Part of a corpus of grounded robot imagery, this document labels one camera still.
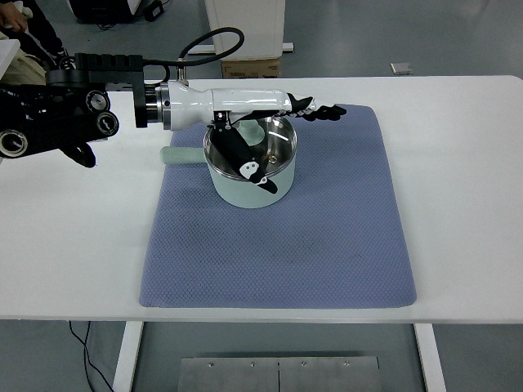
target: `cooking pot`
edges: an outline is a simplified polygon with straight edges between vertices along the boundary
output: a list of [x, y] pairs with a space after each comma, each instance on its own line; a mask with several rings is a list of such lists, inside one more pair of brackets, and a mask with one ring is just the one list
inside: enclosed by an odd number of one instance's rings
[[242, 208], [260, 208], [280, 200], [291, 188], [296, 160], [296, 132], [284, 118], [242, 121], [239, 134], [245, 139], [254, 161], [278, 187], [275, 194], [256, 186], [236, 173], [211, 143], [210, 129], [203, 148], [163, 147], [165, 164], [206, 163], [214, 188], [226, 202]]

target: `gray floor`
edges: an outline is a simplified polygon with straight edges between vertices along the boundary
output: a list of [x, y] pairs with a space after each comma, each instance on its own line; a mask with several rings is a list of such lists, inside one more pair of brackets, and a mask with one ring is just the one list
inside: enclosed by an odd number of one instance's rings
[[[203, 0], [173, 0], [154, 23], [138, 20], [107, 31], [77, 23], [65, 0], [40, 4], [70, 52], [176, 59], [185, 44], [208, 31]], [[416, 75], [522, 78], [522, 20], [523, 2], [510, 0], [287, 0], [284, 38], [296, 52], [284, 55], [282, 72], [286, 78], [391, 76], [389, 63], [409, 61]], [[152, 78], [160, 74], [148, 70]], [[219, 78], [220, 67], [204, 65], [188, 76]], [[85, 323], [75, 327], [85, 332]], [[409, 353], [415, 358], [411, 332], [408, 326], [148, 324], [135, 390], [176, 390], [183, 355], [253, 352], [386, 355], [390, 369], [401, 365], [397, 372], [387, 370], [386, 390], [422, 390], [418, 365], [407, 360]], [[449, 392], [521, 390], [522, 326], [438, 325], [435, 332]], [[123, 323], [92, 326], [92, 362], [110, 381], [122, 334]], [[0, 390], [87, 391], [82, 352], [66, 322], [1, 321]], [[96, 390], [107, 390], [89, 374]]]

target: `table leg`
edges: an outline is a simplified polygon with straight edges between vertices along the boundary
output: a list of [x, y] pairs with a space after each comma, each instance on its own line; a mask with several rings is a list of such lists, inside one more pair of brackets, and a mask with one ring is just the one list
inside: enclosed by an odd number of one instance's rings
[[416, 323], [414, 324], [414, 332], [418, 342], [419, 358], [422, 363], [423, 379], [427, 392], [446, 392], [432, 324]]
[[127, 321], [125, 323], [120, 355], [114, 374], [114, 392], [131, 392], [143, 327], [143, 321]]

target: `blue textured mat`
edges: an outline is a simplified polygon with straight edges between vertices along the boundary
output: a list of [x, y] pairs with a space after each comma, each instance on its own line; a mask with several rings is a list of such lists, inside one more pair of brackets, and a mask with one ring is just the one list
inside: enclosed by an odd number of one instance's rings
[[[374, 112], [297, 130], [293, 187], [257, 210], [233, 207], [205, 164], [166, 167], [140, 303], [157, 307], [388, 308], [416, 299]], [[206, 128], [173, 135], [201, 146]]]

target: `pot handle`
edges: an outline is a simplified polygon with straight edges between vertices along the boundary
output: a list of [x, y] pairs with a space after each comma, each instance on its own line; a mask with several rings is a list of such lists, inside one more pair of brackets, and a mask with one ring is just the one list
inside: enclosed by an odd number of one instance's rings
[[162, 163], [166, 165], [179, 165], [182, 163], [205, 163], [205, 153], [201, 147], [170, 147], [160, 150]]

